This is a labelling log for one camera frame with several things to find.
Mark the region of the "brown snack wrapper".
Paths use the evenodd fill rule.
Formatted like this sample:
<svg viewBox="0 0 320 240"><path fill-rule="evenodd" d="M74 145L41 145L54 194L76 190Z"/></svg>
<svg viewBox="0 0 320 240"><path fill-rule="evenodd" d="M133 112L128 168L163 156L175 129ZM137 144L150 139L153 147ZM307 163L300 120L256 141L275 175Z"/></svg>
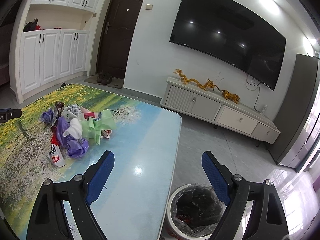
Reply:
<svg viewBox="0 0 320 240"><path fill-rule="evenodd" d="M57 114L57 116L61 116L63 109L64 109L63 102L60 101L55 103L55 113Z"/></svg>

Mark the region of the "white tissue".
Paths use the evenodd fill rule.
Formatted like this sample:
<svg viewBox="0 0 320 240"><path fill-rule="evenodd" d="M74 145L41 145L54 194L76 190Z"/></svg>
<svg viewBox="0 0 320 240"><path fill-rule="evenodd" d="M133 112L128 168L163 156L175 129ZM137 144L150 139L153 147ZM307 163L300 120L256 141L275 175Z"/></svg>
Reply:
<svg viewBox="0 0 320 240"><path fill-rule="evenodd" d="M67 137L68 135L73 137L75 140L82 138L82 125L77 118L73 118L70 121L69 127L62 134L63 137Z"/></svg>

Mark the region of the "white printed plastic bag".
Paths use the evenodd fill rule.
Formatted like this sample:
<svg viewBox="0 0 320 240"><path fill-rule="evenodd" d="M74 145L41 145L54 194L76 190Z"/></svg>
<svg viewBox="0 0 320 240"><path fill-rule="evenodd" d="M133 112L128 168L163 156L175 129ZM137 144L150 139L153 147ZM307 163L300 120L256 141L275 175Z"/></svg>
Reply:
<svg viewBox="0 0 320 240"><path fill-rule="evenodd" d="M67 106L62 111L62 116L66 120L71 120L73 118L77 118L80 115L80 107L75 103L73 105Z"/></svg>

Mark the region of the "black wall television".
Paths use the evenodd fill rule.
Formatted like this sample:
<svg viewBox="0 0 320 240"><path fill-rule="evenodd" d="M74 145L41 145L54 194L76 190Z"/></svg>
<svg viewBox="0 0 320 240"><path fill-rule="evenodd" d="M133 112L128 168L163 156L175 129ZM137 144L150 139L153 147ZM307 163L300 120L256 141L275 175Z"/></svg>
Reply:
<svg viewBox="0 0 320 240"><path fill-rule="evenodd" d="M233 0L181 0L171 43L211 55L274 90L286 38Z"/></svg>

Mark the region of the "door mat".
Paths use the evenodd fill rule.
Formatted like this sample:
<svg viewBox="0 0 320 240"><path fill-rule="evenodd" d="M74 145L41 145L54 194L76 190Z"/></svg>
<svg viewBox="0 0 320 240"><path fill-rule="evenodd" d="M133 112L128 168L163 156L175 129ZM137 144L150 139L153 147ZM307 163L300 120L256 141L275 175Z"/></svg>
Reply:
<svg viewBox="0 0 320 240"><path fill-rule="evenodd" d="M98 85L103 85L107 87L112 87L112 88L122 88L124 84L124 79L119 79L117 77L112 77L109 79L109 83L104 82L103 80L99 82L99 76L98 75L93 75L88 77L87 79L84 80L87 83L93 83L93 84L98 84Z"/></svg>

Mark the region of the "golden dragon figurine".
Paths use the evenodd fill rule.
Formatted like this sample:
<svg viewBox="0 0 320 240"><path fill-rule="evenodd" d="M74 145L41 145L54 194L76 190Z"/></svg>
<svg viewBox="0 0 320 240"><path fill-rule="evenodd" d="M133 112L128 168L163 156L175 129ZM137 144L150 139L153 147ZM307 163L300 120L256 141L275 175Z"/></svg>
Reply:
<svg viewBox="0 0 320 240"><path fill-rule="evenodd" d="M176 69L176 70L174 70L174 74L178 74L179 77L180 77L180 79L181 79L181 81L182 81L185 85L193 82L193 83L195 83L195 84L197 85L197 87L199 87L199 88L202 89L202 90L207 90L207 88L211 88L212 90L214 90L214 88L215 88L215 84L213 83L212 80L207 79L207 82L203 85L203 84L199 83L199 81L197 81L196 79L189 79L189 78L187 78L187 76L184 75L184 73L182 72L181 69Z"/></svg>

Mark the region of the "white wall cabinets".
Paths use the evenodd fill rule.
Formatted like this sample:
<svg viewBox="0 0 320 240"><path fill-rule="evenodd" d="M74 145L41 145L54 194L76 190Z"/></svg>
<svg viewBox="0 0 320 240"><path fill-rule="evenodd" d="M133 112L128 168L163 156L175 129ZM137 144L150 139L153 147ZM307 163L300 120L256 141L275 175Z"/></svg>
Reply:
<svg viewBox="0 0 320 240"><path fill-rule="evenodd" d="M87 73L99 0L23 0L10 44L10 83L18 103Z"/></svg>

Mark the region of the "golden tiger figurine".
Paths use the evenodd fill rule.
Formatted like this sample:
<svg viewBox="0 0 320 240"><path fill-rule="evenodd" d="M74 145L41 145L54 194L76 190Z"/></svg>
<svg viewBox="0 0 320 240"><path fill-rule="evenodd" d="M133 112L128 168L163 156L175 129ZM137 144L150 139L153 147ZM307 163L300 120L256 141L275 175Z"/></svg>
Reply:
<svg viewBox="0 0 320 240"><path fill-rule="evenodd" d="M228 90L221 90L217 85L215 87L222 93L222 96L226 100L232 101L232 102L234 102L236 104L240 103L241 99L240 99L240 96L238 96L237 94L232 94Z"/></svg>

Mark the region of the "dark brown entrance door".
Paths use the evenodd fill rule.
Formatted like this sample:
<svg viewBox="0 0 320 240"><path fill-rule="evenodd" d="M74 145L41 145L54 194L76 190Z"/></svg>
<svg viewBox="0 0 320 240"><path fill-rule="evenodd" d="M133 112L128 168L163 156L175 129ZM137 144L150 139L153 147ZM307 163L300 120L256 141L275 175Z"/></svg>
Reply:
<svg viewBox="0 0 320 240"><path fill-rule="evenodd" d="M101 34L97 71L123 79L143 0L111 0Z"/></svg>

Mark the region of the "red white torn carton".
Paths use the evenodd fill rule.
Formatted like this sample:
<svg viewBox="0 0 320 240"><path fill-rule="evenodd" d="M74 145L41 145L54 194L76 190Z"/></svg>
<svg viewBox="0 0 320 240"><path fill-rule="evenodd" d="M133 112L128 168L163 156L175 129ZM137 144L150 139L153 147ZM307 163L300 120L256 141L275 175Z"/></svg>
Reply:
<svg viewBox="0 0 320 240"><path fill-rule="evenodd" d="M106 138L106 139L110 139L111 134L112 134L112 130L111 129L107 129L107 130L102 130L101 131L101 136L103 138Z"/></svg>

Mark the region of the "light switch plate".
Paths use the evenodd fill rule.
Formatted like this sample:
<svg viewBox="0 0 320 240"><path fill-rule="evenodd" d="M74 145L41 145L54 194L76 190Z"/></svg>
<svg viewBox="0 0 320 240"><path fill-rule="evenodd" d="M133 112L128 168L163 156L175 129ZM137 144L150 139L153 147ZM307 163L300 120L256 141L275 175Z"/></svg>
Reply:
<svg viewBox="0 0 320 240"><path fill-rule="evenodd" d="M153 4L147 4L145 9L151 11L153 9Z"/></svg>

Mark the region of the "grey refrigerator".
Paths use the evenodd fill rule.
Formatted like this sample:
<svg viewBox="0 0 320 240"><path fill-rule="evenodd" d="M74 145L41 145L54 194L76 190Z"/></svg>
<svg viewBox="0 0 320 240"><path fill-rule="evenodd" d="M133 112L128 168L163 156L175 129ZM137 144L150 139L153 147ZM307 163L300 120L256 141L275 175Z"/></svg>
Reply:
<svg viewBox="0 0 320 240"><path fill-rule="evenodd" d="M274 119L280 131L266 147L276 164L299 172L319 137L319 57L296 55L286 96Z"/></svg>

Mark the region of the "pair of dark shoes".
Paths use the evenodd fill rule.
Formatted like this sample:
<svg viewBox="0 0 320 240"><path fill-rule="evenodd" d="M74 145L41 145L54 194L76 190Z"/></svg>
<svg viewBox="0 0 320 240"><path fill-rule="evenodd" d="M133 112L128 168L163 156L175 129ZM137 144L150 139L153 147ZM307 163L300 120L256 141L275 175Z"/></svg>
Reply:
<svg viewBox="0 0 320 240"><path fill-rule="evenodd" d="M100 72L97 78L97 83L108 85L112 82L112 76L105 72Z"/></svg>

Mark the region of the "white tv cabinet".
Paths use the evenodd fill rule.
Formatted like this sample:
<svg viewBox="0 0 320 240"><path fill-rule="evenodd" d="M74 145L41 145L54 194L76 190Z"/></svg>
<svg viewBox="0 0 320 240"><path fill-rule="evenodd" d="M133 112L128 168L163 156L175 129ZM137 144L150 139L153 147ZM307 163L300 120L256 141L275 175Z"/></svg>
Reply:
<svg viewBox="0 0 320 240"><path fill-rule="evenodd" d="M256 110L226 100L212 90L185 85L175 77L167 78L167 88L160 104L271 145L280 135L276 125Z"/></svg>

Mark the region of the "red white snack wrapper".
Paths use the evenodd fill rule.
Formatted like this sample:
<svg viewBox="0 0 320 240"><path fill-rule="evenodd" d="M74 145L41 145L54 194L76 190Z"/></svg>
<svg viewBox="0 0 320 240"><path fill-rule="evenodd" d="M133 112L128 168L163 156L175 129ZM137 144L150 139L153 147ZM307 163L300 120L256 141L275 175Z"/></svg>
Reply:
<svg viewBox="0 0 320 240"><path fill-rule="evenodd" d="M50 146L50 151L48 153L48 158L54 166L64 167L65 160L62 156L59 145L60 145L60 143L56 137L56 134L53 133L52 138L51 138L51 146Z"/></svg>

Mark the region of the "green plastic bag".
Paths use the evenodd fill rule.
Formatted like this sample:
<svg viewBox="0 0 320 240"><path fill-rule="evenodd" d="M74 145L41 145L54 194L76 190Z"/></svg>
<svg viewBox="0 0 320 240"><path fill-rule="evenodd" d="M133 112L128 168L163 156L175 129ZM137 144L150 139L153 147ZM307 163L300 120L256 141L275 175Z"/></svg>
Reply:
<svg viewBox="0 0 320 240"><path fill-rule="evenodd" d="M89 140L93 139L99 145L102 131L114 130L116 124L114 122L112 113L109 109L98 113L98 117L86 117L85 113L78 116L78 120L82 127L82 137Z"/></svg>

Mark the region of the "purple plastic wrapper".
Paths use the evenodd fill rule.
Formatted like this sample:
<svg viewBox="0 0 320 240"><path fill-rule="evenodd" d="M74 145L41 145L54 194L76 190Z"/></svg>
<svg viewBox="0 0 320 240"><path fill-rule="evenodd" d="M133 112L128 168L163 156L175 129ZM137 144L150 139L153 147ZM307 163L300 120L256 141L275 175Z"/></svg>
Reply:
<svg viewBox="0 0 320 240"><path fill-rule="evenodd" d="M56 136L60 145L67 149L69 157L80 158L88 151L89 143L83 137L79 140L75 140L70 135L63 137L62 134L69 127L69 123L63 116L59 117L57 120Z"/></svg>

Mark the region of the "red paper box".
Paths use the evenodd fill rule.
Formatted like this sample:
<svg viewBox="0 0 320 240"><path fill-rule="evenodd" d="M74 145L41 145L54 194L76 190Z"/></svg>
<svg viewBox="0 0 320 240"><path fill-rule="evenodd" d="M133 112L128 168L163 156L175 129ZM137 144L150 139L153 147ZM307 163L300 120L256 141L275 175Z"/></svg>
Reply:
<svg viewBox="0 0 320 240"><path fill-rule="evenodd" d="M85 107L80 107L79 120L85 121L85 120L89 120L90 118L92 118L93 120L99 120L101 118L101 113L90 111Z"/></svg>

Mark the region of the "white trash bin with liner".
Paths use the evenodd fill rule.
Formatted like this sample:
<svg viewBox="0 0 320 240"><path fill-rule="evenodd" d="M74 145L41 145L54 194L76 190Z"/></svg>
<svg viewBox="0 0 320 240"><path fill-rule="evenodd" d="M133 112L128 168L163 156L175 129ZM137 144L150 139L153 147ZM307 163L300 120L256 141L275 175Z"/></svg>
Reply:
<svg viewBox="0 0 320 240"><path fill-rule="evenodd" d="M171 194L164 228L175 239L209 239L225 209L212 186L186 184Z"/></svg>

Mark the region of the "small purple wrapper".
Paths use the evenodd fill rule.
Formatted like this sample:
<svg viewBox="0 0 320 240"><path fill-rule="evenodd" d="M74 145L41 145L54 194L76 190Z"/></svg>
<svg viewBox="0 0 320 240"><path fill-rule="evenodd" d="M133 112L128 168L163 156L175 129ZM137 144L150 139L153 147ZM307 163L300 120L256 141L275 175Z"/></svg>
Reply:
<svg viewBox="0 0 320 240"><path fill-rule="evenodd" d="M44 124L52 124L54 112L50 108L47 111L43 112L39 117L39 122L43 122Z"/></svg>

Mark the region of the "landscape print table mat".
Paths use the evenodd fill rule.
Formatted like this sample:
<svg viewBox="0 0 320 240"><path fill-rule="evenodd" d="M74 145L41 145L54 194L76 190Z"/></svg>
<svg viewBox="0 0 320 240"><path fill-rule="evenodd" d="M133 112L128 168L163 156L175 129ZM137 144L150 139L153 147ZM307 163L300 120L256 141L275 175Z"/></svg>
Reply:
<svg viewBox="0 0 320 240"><path fill-rule="evenodd" d="M108 109L116 124L110 139L91 140L82 157L65 154L63 167L50 163L52 132L39 120L59 101L93 112ZM10 227L25 239L43 181L68 181L109 150L114 153L114 167L91 205L101 229L108 239L159 239L181 123L175 112L80 84L67 85L25 106L20 118L1 124L1 210Z"/></svg>

